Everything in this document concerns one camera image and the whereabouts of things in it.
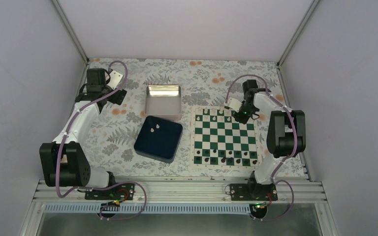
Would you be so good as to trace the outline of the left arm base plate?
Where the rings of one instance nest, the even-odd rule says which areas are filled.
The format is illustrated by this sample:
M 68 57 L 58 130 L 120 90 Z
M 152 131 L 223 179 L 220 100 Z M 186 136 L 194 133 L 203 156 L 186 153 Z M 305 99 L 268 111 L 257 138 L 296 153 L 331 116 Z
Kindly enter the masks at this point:
M 125 201 L 132 200 L 135 184 L 125 183 L 109 190 L 93 190 L 85 193 L 85 200 Z

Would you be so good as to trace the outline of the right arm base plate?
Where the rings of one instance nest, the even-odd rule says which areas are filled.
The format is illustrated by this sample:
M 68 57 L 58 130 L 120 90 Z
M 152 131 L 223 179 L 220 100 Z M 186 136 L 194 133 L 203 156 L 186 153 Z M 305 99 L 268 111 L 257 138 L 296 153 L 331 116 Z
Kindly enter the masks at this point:
M 277 201 L 278 194 L 274 184 L 239 184 L 229 185 L 232 201 Z

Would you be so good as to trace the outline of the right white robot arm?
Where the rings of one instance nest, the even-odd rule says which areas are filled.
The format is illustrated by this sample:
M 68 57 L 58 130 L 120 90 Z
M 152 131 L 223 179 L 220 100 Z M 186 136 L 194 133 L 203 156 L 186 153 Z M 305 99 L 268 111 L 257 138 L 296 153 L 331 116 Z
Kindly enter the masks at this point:
M 275 190 L 274 177 L 284 162 L 305 150 L 305 114 L 283 105 L 267 87 L 259 88 L 256 80 L 247 80 L 242 87 L 242 102 L 227 99 L 229 108 L 235 112 L 235 120 L 246 124 L 256 112 L 262 112 L 269 118 L 266 138 L 269 154 L 252 172 L 247 183 L 248 196 L 259 200 L 265 193 Z

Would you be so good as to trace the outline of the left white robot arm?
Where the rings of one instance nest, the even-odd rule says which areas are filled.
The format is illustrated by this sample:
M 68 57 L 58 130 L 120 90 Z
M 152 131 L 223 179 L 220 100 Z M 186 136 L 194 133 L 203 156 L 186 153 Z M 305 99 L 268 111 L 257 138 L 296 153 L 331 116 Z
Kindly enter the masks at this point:
M 117 89 L 123 79 L 122 73 L 112 69 L 87 70 L 87 81 L 79 89 L 67 124 L 52 142 L 39 148 L 47 186 L 98 188 L 105 199 L 117 194 L 117 185 L 110 181 L 111 173 L 92 169 L 81 143 L 107 102 L 123 102 L 127 91 Z

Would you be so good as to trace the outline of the blue square tray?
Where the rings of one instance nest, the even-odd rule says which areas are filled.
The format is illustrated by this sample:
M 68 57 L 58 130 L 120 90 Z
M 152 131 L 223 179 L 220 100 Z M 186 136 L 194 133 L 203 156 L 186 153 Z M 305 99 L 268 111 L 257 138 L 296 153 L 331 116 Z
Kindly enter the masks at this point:
M 183 133 L 183 126 L 163 118 L 147 116 L 134 143 L 136 154 L 172 163 Z

